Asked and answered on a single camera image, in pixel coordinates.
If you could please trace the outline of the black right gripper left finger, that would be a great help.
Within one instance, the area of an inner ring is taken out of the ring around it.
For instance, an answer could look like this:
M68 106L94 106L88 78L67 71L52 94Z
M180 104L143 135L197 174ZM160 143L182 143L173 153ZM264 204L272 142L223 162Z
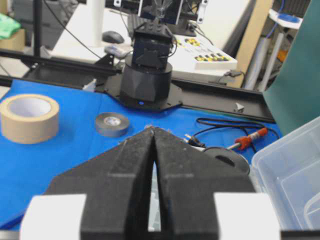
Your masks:
M23 240L123 240L131 216L148 199L154 130L57 176L34 196L20 227Z

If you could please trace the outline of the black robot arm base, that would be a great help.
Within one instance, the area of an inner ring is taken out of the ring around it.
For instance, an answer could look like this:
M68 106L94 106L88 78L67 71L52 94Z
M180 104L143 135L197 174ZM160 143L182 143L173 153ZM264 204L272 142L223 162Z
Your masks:
M172 80L168 58L173 35L165 24L146 22L133 32L133 53L125 58L120 99L127 105L160 111Z

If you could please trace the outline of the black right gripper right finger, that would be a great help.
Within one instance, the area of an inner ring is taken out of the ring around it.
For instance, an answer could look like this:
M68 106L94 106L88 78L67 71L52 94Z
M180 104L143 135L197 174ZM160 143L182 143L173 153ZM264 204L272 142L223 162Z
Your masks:
M250 176L161 129L153 129L163 229L173 240L219 237L215 193L255 193Z

